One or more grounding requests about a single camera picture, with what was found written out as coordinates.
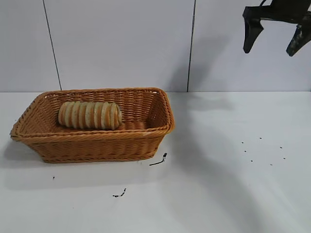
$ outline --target brown wicker basket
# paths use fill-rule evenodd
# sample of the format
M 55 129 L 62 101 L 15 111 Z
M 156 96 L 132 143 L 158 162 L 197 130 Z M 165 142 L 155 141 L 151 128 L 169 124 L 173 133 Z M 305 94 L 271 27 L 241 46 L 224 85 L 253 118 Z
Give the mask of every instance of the brown wicker basket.
M 114 131 L 76 130 L 58 124 L 66 101 L 115 102 L 123 114 Z M 39 95 L 11 131 L 47 163 L 133 161 L 154 156 L 163 137 L 174 129 L 171 107 L 157 88 L 51 91 Z

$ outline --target woven texture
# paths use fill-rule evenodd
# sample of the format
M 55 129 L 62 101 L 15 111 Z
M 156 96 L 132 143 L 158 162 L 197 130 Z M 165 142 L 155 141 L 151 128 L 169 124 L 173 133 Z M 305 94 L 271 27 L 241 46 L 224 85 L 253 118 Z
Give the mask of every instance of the woven texture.
M 58 124 L 66 101 L 115 102 L 122 125 L 114 131 L 79 130 Z M 133 161 L 154 156 L 163 137 L 174 129 L 167 95 L 157 88 L 51 91 L 39 95 L 11 130 L 47 163 Z

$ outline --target basket rim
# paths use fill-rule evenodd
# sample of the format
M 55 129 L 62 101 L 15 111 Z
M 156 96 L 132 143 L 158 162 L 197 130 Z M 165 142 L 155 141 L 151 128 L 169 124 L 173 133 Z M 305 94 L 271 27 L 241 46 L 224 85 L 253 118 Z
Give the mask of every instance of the basket rim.
M 21 133 L 19 131 L 23 123 L 31 116 L 33 109 L 39 103 L 42 98 L 46 98 L 48 95 L 55 94 L 74 94 L 74 93 L 95 93 L 95 92 L 124 92 L 124 91 L 155 91 L 162 95 L 164 100 L 164 105 L 166 107 L 166 113 L 168 122 L 166 125 L 157 128 L 149 128 L 145 130 L 114 130 L 114 131 L 75 131 L 75 132 L 61 132 L 61 133 Z M 174 129 L 174 118 L 171 110 L 171 106 L 168 100 L 167 94 L 156 87 L 136 87 L 136 88 L 104 88 L 104 89 L 73 89 L 73 90 L 58 90 L 58 91 L 47 91 L 38 95 L 33 102 L 27 107 L 22 116 L 13 125 L 11 130 L 11 138 L 16 141 L 61 141 L 68 139 L 77 141 L 82 140 L 100 140 L 100 139 L 117 139 L 122 135 L 122 139 L 125 138 L 141 138 L 141 136 L 146 137 L 158 137 L 161 135 L 166 135 Z

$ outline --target bread roll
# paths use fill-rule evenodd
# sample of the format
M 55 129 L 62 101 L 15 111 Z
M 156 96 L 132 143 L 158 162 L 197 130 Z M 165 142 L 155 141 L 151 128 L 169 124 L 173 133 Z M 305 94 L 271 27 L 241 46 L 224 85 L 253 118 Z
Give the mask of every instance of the bread roll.
M 75 129 L 117 129 L 122 124 L 122 112 L 116 103 L 63 103 L 58 112 L 58 123 Z

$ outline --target white table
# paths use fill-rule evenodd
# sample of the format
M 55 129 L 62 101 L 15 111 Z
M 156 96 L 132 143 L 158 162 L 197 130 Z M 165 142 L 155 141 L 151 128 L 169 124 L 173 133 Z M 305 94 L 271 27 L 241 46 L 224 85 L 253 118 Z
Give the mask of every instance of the white table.
M 0 93 L 1 233 L 311 231 L 310 92 L 170 93 L 154 158 L 61 165 L 9 138 L 37 94 Z

